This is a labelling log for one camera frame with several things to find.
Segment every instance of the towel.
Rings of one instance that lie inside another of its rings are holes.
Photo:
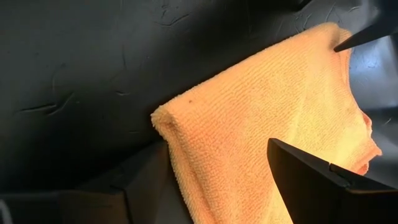
[[[152,123],[195,223],[292,223],[268,165],[280,139],[358,174],[380,149],[349,88],[350,33],[321,24],[160,106]]]

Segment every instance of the towel fold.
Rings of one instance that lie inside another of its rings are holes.
[[[253,55],[152,114],[195,223],[291,223],[269,138],[364,174],[380,149],[349,88],[350,36],[322,24]]]

